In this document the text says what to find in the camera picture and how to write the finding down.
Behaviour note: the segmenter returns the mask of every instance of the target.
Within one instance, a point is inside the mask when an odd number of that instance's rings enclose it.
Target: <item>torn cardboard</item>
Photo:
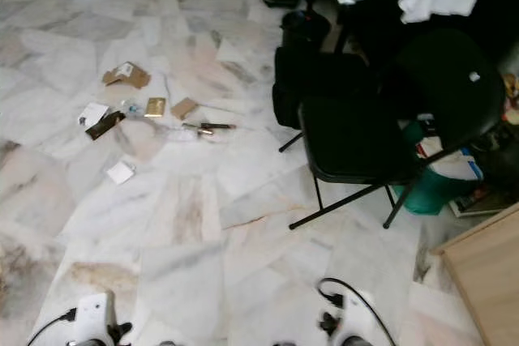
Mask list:
[[[175,117],[183,121],[186,118],[187,114],[190,113],[192,110],[196,109],[196,107],[198,107],[198,103],[187,97],[180,103],[177,103],[176,105],[171,107],[171,113]]]
[[[106,86],[122,81],[133,85],[135,88],[141,89],[148,85],[149,80],[150,75],[146,73],[146,71],[129,61],[124,62],[117,68],[113,68],[103,75],[103,83],[105,83]]]

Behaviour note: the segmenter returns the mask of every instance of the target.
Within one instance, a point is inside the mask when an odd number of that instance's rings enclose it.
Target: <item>chair seat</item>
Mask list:
[[[417,157],[380,100],[304,100],[299,121],[312,172],[325,182],[412,178]]]

